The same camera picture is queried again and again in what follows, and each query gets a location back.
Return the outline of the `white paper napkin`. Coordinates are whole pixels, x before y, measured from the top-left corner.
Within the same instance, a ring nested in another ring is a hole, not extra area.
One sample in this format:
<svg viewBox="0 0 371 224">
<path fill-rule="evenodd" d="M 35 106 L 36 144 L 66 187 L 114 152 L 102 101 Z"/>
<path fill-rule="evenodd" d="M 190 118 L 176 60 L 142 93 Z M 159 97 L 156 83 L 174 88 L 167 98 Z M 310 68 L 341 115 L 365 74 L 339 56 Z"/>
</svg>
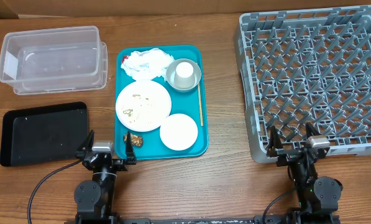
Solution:
<svg viewBox="0 0 371 224">
<path fill-rule="evenodd" d="M 173 56 L 159 48 L 146 51 L 134 51 L 121 63 L 121 68 L 133 80 L 153 80 L 162 77 L 166 81 L 168 66 L 174 61 Z"/>
</svg>

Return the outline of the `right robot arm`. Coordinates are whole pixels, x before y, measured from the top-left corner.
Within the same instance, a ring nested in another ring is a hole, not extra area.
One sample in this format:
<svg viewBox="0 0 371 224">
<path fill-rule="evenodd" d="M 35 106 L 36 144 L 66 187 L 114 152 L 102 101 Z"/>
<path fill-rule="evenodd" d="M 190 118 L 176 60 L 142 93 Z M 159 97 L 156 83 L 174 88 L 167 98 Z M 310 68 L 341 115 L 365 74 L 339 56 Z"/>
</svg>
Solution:
<svg viewBox="0 0 371 224">
<path fill-rule="evenodd" d="M 338 210 L 338 201 L 343 186 L 340 181 L 331 177 L 319 177 L 314 164 L 326 157 L 330 142 L 325 135 L 319 133 L 311 123 L 305 124 L 307 140 L 298 149 L 285 150 L 276 127 L 270 127 L 269 144 L 266 147 L 267 156 L 277 159 L 278 167 L 286 166 L 288 176 L 294 183 L 294 188 L 278 196 L 263 212 L 262 222 L 268 223 L 339 223 L 338 216 L 333 213 Z M 282 198 L 296 192 L 299 207 L 291 208 L 278 218 L 268 217 L 272 205 Z"/>
</svg>

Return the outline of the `large white plate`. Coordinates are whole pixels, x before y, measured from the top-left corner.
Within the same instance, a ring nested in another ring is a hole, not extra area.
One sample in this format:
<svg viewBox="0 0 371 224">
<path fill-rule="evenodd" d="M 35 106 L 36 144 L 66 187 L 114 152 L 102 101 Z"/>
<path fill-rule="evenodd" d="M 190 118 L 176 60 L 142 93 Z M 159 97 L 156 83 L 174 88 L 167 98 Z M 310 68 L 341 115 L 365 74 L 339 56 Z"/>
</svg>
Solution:
<svg viewBox="0 0 371 224">
<path fill-rule="evenodd" d="M 167 89 L 152 80 L 139 80 L 125 86 L 116 98 L 116 116 L 131 131 L 148 132 L 161 126 L 172 109 Z"/>
</svg>

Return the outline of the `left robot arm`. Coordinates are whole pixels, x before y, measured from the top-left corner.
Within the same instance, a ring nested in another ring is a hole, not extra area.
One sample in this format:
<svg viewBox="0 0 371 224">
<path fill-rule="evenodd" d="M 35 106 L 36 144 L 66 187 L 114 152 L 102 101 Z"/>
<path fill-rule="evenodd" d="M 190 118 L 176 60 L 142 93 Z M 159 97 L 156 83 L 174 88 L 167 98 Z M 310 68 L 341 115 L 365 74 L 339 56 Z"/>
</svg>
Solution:
<svg viewBox="0 0 371 224">
<path fill-rule="evenodd" d="M 90 180 L 81 182 L 75 189 L 77 204 L 75 223 L 123 223 L 112 210 L 117 173 L 126 171 L 127 165 L 135 165 L 137 159 L 131 133 L 126 134 L 126 158 L 114 157 L 114 144 L 94 142 L 94 132 L 76 150 L 76 158 L 93 172 Z"/>
</svg>

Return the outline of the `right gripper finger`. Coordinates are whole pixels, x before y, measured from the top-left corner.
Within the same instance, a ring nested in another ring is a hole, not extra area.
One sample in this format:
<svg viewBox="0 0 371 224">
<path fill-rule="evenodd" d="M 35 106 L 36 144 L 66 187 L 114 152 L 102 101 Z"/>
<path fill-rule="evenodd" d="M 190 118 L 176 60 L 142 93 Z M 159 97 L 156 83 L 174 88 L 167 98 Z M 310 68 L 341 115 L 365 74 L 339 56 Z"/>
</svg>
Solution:
<svg viewBox="0 0 371 224">
<path fill-rule="evenodd" d="M 306 136 L 308 138 L 311 137 L 311 136 L 319 136 L 320 135 L 320 132 L 310 122 L 307 122 L 305 124 L 305 128 L 306 128 Z"/>
<path fill-rule="evenodd" d="M 274 125 L 270 127 L 270 138 L 269 138 L 269 143 L 267 146 L 267 151 L 271 151 L 274 149 L 282 149 L 283 145 L 280 140 L 280 137 L 278 135 L 278 131 Z"/>
</svg>

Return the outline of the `red candy wrapper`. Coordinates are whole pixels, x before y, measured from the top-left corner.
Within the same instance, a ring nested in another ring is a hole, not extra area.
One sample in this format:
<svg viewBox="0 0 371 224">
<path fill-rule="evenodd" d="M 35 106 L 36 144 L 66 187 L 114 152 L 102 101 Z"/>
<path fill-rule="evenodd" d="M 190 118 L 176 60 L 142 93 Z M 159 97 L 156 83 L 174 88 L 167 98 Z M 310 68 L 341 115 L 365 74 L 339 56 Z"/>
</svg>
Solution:
<svg viewBox="0 0 371 224">
<path fill-rule="evenodd" d="M 123 63 L 126 59 L 128 59 L 128 58 L 129 58 L 128 55 L 123 56 L 123 58 L 122 58 L 122 63 Z"/>
</svg>

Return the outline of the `brown food scrap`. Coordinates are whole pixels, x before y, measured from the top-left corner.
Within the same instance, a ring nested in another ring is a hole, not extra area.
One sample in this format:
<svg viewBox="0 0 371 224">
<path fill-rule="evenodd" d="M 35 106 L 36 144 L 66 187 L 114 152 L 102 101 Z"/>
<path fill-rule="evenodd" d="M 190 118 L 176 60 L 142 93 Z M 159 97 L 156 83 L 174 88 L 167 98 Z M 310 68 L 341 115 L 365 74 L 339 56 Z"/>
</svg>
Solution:
<svg viewBox="0 0 371 224">
<path fill-rule="evenodd" d="M 131 143 L 132 146 L 135 147 L 142 147 L 144 144 L 144 140 L 142 136 L 136 135 L 136 134 L 125 134 L 123 137 L 124 144 L 128 145 Z"/>
</svg>

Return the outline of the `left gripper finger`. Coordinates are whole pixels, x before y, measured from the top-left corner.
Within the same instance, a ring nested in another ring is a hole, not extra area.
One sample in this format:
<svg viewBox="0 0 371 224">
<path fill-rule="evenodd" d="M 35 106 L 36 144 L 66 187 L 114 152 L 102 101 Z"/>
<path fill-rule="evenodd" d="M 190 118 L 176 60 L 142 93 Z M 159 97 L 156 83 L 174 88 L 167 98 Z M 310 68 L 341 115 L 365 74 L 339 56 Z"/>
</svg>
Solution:
<svg viewBox="0 0 371 224">
<path fill-rule="evenodd" d="M 88 152 L 93 147 L 94 143 L 94 130 L 92 129 L 87 135 L 86 139 L 81 143 L 77 152 Z"/>
<path fill-rule="evenodd" d="M 136 161 L 136 156 L 134 154 L 134 149 L 132 145 L 131 133 L 128 131 L 126 135 L 126 161 Z"/>
</svg>

